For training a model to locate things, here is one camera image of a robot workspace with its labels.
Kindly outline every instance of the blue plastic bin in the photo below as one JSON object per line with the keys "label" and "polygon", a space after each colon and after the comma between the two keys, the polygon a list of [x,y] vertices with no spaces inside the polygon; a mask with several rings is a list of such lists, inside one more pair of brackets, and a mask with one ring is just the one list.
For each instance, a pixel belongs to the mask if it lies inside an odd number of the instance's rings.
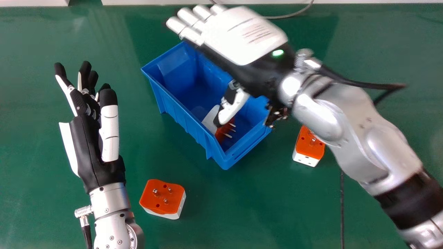
{"label": "blue plastic bin", "polygon": [[169,113],[222,169],[229,169],[271,132],[263,125],[268,100],[251,97],[235,116],[237,132],[219,144],[201,121],[220,104],[232,78],[183,42],[141,70],[151,82],[160,112]]}

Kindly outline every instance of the orange power adapter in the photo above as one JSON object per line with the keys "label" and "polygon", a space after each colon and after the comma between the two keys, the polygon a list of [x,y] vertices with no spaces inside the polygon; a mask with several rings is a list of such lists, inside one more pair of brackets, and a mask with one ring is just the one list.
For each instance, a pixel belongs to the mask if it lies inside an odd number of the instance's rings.
{"label": "orange power adapter", "polygon": [[140,198],[140,205],[148,214],[176,220],[185,203],[185,189],[173,183],[150,179]]}
{"label": "orange power adapter", "polygon": [[298,163],[315,167],[324,154],[325,144],[303,125],[292,153],[292,159]]}

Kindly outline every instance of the gray cable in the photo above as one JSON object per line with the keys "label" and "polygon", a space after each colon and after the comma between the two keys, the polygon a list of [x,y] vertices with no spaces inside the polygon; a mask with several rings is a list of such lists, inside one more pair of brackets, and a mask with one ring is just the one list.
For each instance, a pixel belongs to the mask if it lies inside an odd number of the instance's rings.
{"label": "gray cable", "polygon": [[[213,4],[219,4],[215,0],[210,0],[210,1]],[[263,16],[263,17],[266,18],[266,19],[284,19],[284,18],[290,18],[290,17],[298,16],[301,13],[305,12],[307,9],[309,9],[312,6],[313,3],[314,3],[314,0],[311,0],[311,2],[306,7],[302,8],[301,10],[299,10],[297,12],[291,13],[291,14],[281,15],[281,16]]]}

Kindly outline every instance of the green indicator light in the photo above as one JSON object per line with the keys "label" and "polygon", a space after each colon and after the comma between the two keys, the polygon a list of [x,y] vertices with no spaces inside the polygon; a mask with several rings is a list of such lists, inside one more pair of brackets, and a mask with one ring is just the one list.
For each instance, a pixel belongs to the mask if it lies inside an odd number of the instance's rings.
{"label": "green indicator light", "polygon": [[272,51],[272,56],[274,56],[274,57],[279,57],[279,56],[281,56],[283,54],[284,54],[283,49],[278,49],[278,50]]}

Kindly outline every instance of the plug adapter inside bin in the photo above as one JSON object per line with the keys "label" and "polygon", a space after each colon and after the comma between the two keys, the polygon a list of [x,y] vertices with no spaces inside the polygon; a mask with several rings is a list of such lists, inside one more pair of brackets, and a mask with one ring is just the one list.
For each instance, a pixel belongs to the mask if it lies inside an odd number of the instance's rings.
{"label": "plug adapter inside bin", "polygon": [[232,80],[192,47],[180,43],[142,68],[149,78],[160,112],[169,113],[196,141],[228,169],[271,131],[263,126],[268,114],[265,97],[251,97],[235,116],[236,132],[221,144],[201,123],[219,105]]}

